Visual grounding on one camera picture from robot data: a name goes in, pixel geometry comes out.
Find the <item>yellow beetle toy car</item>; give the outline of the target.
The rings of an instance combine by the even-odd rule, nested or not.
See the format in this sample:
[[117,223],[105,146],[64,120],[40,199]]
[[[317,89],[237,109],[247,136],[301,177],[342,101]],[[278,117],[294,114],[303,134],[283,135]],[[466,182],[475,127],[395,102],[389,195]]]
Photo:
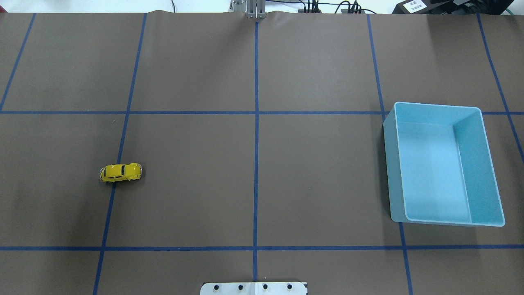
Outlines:
[[114,164],[101,168],[99,179],[105,183],[136,181],[142,177],[142,165],[139,163]]

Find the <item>light blue plastic bin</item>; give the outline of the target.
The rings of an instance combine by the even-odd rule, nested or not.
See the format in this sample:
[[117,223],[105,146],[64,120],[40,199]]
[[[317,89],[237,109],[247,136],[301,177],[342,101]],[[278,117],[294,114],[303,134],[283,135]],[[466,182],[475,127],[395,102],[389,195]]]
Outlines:
[[479,108],[396,102],[382,126],[393,221],[505,226]]

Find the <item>aluminium frame post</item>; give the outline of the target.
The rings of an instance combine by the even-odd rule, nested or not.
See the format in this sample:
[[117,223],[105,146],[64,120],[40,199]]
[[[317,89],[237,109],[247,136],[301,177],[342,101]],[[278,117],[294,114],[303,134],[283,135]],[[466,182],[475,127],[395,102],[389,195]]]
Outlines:
[[229,10],[243,12],[250,19],[264,19],[267,16],[266,0],[231,0]]

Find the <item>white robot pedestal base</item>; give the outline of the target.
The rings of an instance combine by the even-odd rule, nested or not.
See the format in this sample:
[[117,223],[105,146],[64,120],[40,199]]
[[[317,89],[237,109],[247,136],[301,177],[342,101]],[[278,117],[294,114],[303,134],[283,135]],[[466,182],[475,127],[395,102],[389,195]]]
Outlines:
[[305,282],[215,282],[205,283],[201,295],[307,295]]

